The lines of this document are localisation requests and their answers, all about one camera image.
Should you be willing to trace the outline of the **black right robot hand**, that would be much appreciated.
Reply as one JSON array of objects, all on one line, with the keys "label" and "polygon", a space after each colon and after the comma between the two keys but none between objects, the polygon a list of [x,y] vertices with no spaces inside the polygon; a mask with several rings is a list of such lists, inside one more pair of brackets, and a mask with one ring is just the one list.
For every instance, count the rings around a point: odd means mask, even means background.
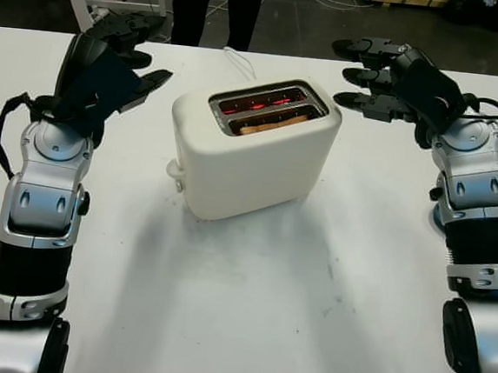
[{"label": "black right robot hand", "polygon": [[334,95],[335,103],[384,123],[413,123],[415,140],[424,150],[466,110],[458,84],[422,50],[375,37],[337,40],[332,48],[338,57],[362,64],[344,69],[342,76],[369,91],[339,92]]}]

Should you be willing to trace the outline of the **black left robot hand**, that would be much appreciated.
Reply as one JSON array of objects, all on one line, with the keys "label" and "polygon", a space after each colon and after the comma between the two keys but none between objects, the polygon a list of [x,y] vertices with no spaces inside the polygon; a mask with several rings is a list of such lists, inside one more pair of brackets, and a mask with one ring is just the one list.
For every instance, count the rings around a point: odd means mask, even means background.
[{"label": "black left robot hand", "polygon": [[105,17],[75,35],[59,69],[54,93],[36,98],[30,119],[66,124],[98,147],[104,122],[111,114],[135,108],[172,77],[165,69],[136,74],[152,62],[152,56],[136,46],[162,24],[161,17],[126,13]]}]

